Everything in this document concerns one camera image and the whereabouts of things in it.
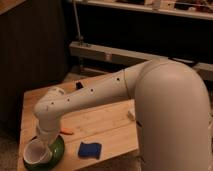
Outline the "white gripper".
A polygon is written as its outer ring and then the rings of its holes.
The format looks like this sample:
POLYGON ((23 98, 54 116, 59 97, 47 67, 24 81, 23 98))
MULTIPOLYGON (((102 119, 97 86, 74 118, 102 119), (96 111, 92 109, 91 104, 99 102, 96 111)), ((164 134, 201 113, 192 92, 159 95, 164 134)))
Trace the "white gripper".
POLYGON ((36 135, 46 145, 51 145, 57 139, 60 132, 58 125, 40 125, 36 126, 36 135))

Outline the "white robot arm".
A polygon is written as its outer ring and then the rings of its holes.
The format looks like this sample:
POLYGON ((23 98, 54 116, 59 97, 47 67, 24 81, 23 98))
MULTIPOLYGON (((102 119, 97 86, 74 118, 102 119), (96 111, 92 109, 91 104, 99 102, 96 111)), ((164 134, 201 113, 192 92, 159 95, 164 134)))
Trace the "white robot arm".
POLYGON ((37 135, 50 143, 64 114, 125 99, 134 101, 142 171, 213 171, 207 88, 172 60, 143 62, 70 94, 51 88, 34 108, 37 135))

